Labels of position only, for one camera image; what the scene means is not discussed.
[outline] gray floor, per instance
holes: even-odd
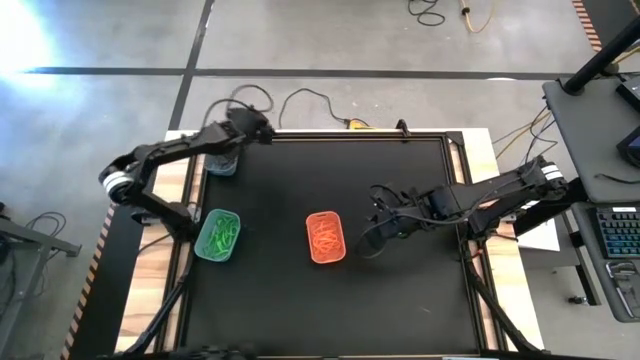
[[[0,70],[179,68],[187,63],[204,0],[3,4]],[[475,21],[487,14],[487,4],[472,4]],[[218,0],[198,67],[571,72],[593,55],[570,0],[503,0],[497,6],[487,30],[469,35],[456,1],[438,4],[447,16],[444,25],[425,28],[407,14],[403,0]],[[8,34],[23,34],[32,46],[25,50]],[[630,59],[624,69],[640,69],[638,60]],[[69,225],[60,236],[85,246],[80,257],[56,257],[49,264],[47,291],[28,304],[15,356],[59,355],[108,203],[97,174],[115,156],[162,138],[180,82],[168,76],[0,71],[0,147],[11,154],[0,160],[0,200],[18,223],[43,211],[64,213]],[[274,122],[285,96],[299,87],[328,94],[338,115],[374,126],[390,127],[403,118],[411,127],[485,127],[493,138],[531,121],[543,106],[538,81],[197,77],[179,128],[198,128],[211,101],[244,83],[272,93],[276,109],[268,116]],[[260,105],[259,96],[247,91],[241,99]],[[322,100],[308,95],[294,98],[283,116],[285,128],[338,126]],[[560,141],[555,127],[545,135]],[[522,161],[527,137],[499,159],[501,169]],[[561,141],[545,155],[567,178],[575,177]],[[567,294],[579,292],[573,273],[531,271],[528,277],[548,349],[635,357],[637,345],[629,339],[638,338],[640,327],[616,323],[605,306],[564,303]]]

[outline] orange plastic container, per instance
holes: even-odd
[[[333,211],[311,214],[307,217],[307,234],[311,260],[327,264],[342,260],[347,254],[340,217]]]

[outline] green container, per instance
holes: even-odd
[[[240,217],[231,211],[214,209],[202,225],[193,249],[199,257],[225,262],[231,257],[240,233]]]

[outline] red shredded object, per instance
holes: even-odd
[[[342,260],[347,253],[340,217],[333,211],[324,211],[307,217],[307,234],[311,259],[318,264]]]

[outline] white paper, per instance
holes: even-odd
[[[555,221],[551,219],[518,236],[518,246],[529,249],[560,251]]]

